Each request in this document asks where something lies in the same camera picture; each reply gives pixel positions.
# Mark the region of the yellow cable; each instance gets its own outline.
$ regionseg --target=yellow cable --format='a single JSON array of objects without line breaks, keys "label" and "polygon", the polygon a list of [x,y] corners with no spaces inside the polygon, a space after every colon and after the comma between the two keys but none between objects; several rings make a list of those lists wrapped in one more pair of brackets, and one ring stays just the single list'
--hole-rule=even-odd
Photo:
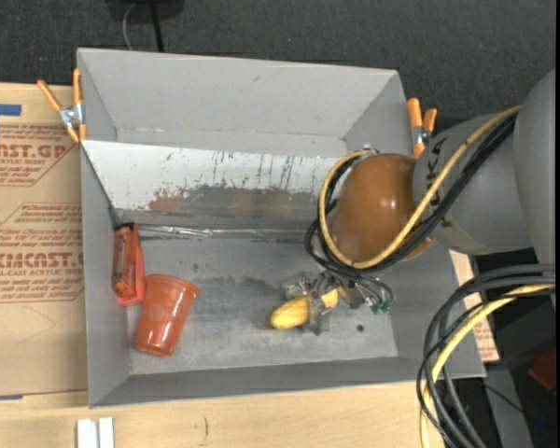
[{"label": "yellow cable", "polygon": [[[538,284],[532,286],[522,286],[518,287],[515,290],[511,290],[510,292],[506,293],[506,299],[500,299],[498,301],[491,301],[484,305],[483,307],[479,308],[463,325],[461,325],[453,334],[450,341],[444,346],[443,350],[440,351],[436,362],[431,368],[431,379],[435,383],[438,380],[438,376],[440,375],[441,369],[443,368],[444,364],[450,357],[450,355],[454,352],[454,350],[458,347],[461,341],[465,338],[465,336],[473,330],[473,328],[477,325],[477,323],[487,317],[495,310],[499,309],[500,307],[506,305],[514,301],[517,296],[523,294],[530,294],[532,292],[538,292],[539,290],[543,290],[544,288],[549,288],[552,285],[550,284]],[[429,395],[429,389],[425,386],[423,390],[423,399],[426,402],[427,406],[429,406],[429,402],[431,401]],[[429,448],[429,434],[427,432],[427,417],[423,409],[421,411],[421,444],[424,448]]]},{"label": "yellow cable", "polygon": [[431,185],[431,187],[427,191],[425,197],[421,200],[421,202],[419,203],[419,205],[417,206],[417,208],[414,210],[413,214],[409,218],[409,221],[402,228],[402,230],[396,236],[394,241],[392,241],[392,243],[386,249],[384,249],[380,254],[378,254],[376,257],[374,257],[373,259],[370,259],[370,260],[366,260],[364,262],[355,262],[353,260],[350,260],[350,258],[348,258],[345,254],[343,254],[340,251],[340,249],[338,248],[338,246],[336,246],[336,244],[334,244],[334,241],[332,241],[332,238],[329,234],[328,222],[326,220],[326,194],[328,192],[328,187],[329,187],[330,180],[332,179],[332,177],[334,176],[336,171],[343,164],[345,164],[347,161],[352,160],[355,157],[362,156],[361,153],[368,154],[370,152],[365,151],[365,150],[356,151],[356,152],[352,153],[351,155],[345,156],[344,158],[340,159],[334,165],[334,167],[332,167],[332,169],[329,171],[328,175],[326,176],[326,179],[324,180],[324,184],[322,186],[322,190],[321,190],[321,193],[319,195],[318,214],[317,214],[317,216],[319,218],[319,225],[320,225],[320,228],[321,228],[321,236],[323,237],[324,242],[327,244],[331,253],[340,262],[342,262],[343,264],[345,264],[347,266],[350,266],[354,269],[369,269],[370,267],[373,267],[374,265],[380,263],[382,260],[384,260],[390,254],[392,254],[397,248],[400,247],[400,244],[402,243],[404,238],[409,234],[409,232],[411,231],[413,226],[421,218],[421,216],[423,215],[423,212],[429,206],[429,203],[430,203],[431,199],[433,198],[434,194],[436,192],[438,192],[438,189],[440,188],[441,183],[446,178],[446,176],[448,176],[448,174],[450,174],[450,172],[452,171],[452,168],[455,166],[455,164],[458,162],[458,160],[461,158],[461,156],[465,153],[465,151],[475,141],[477,141],[477,139],[480,138],[485,132],[489,131],[494,126],[497,126],[500,122],[502,122],[504,119],[508,118],[510,115],[517,112],[519,109],[520,109],[520,106],[518,105],[518,106],[512,107],[512,108],[510,108],[506,111],[503,111],[502,113],[499,113],[498,115],[494,116],[489,121],[487,121],[485,124],[480,126],[477,130],[475,130],[475,132],[473,132],[473,134],[471,136],[469,136],[463,142],[463,144],[458,147],[458,149],[452,155],[450,160],[448,160],[448,162],[446,162],[443,169],[438,174],[438,177],[436,177],[436,180],[433,182],[433,184]]}]

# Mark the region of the cable bundle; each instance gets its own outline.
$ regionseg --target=cable bundle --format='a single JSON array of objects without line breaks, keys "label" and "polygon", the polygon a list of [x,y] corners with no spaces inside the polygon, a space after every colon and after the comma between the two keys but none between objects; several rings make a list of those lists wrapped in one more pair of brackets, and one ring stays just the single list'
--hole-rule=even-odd
[{"label": "cable bundle", "polygon": [[[338,160],[329,171],[322,186],[317,205],[317,218],[312,222],[305,233],[304,245],[307,253],[317,263],[338,276],[346,278],[355,284],[379,284],[388,291],[390,297],[393,297],[392,290],[382,283],[378,277],[368,276],[366,273],[377,273],[400,262],[426,240],[452,207],[458,195],[468,184],[482,163],[512,134],[519,109],[520,106],[516,106],[496,115],[465,140],[445,164],[434,183],[428,189],[423,200],[416,207],[409,221],[405,227],[402,228],[394,241],[382,253],[370,260],[354,261],[340,251],[329,234],[328,216],[338,202],[338,198],[333,197],[333,192],[341,178],[356,163],[369,156],[379,154],[379,152],[375,149],[362,149]],[[487,132],[490,133],[478,145],[448,193],[442,198],[437,209],[431,216],[419,222],[424,211],[429,206],[431,199],[439,190],[446,176],[451,173],[458,160],[473,143]],[[313,239],[316,234],[319,238],[323,257],[322,255],[316,254],[313,247]]]},{"label": "cable bundle", "polygon": [[[554,270],[553,264],[529,264],[497,269],[481,274],[459,287],[434,315],[427,329],[424,359],[416,380],[417,397],[425,414],[425,417],[422,416],[421,418],[421,437],[425,447],[429,446],[427,435],[427,420],[429,420],[440,432],[448,446],[485,448],[485,444],[465,414],[456,394],[452,376],[448,370],[448,358],[465,335],[481,319],[487,317],[495,310],[520,297],[543,296],[554,291]],[[489,294],[488,299],[491,301],[476,304],[465,311],[453,323],[449,324],[448,319],[453,307],[468,295],[475,293]],[[440,375],[443,377],[448,394],[454,401],[454,407],[461,421],[462,430],[450,417],[438,395],[435,384]],[[424,378],[426,381],[425,388],[423,388]],[[427,404],[430,399],[433,401],[438,418],[449,428],[449,431],[454,435],[459,444],[455,444],[441,426],[440,421],[432,414]]]}]

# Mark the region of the gray bin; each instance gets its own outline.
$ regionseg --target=gray bin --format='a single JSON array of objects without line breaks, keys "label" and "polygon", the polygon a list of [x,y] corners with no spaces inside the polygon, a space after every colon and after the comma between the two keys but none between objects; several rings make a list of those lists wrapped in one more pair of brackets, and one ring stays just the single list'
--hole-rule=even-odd
[{"label": "gray bin", "polygon": [[[281,283],[320,270],[302,238],[331,165],[362,147],[411,154],[396,71],[103,49],[77,59],[90,406],[415,378],[429,320],[458,286],[441,245],[386,272],[389,315],[342,304],[319,336],[268,322]],[[146,273],[201,290],[172,357],[133,348],[141,306],[110,288],[113,230],[132,221]],[[472,338],[452,370],[483,374]]]}]

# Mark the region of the cardboard sheet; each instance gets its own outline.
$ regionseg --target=cardboard sheet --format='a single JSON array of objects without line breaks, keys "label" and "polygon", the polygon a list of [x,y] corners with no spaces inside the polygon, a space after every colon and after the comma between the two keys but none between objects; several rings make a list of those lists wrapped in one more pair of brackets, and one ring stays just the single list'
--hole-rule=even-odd
[{"label": "cardboard sheet", "polygon": [[36,85],[0,105],[21,106],[0,116],[0,396],[84,389],[79,148]]}]

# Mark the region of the small device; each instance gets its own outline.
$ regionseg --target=small device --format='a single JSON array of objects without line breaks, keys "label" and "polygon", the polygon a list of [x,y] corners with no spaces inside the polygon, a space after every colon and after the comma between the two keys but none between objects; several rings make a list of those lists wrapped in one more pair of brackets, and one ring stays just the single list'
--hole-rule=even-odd
[{"label": "small device", "polygon": [[136,224],[116,229],[112,290],[118,296],[120,305],[133,305],[144,299],[145,265]]}]

